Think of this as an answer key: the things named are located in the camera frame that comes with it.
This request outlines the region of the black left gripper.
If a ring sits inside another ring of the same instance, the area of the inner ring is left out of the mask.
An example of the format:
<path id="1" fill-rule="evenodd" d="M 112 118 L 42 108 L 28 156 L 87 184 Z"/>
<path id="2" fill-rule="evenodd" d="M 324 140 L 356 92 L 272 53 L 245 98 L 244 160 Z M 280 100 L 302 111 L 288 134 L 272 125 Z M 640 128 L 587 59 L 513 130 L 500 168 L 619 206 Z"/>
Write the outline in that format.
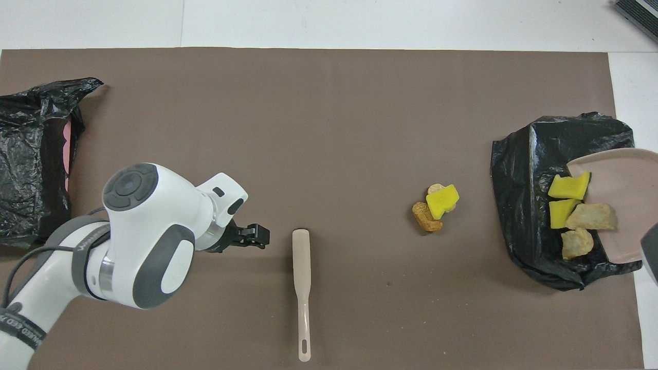
<path id="1" fill-rule="evenodd" d="M 265 250 L 269 244 L 270 230 L 261 225 L 238 227 L 235 220 L 231 220 L 220 239 L 208 248 L 209 253 L 223 253 L 230 246 L 254 246 Z"/>

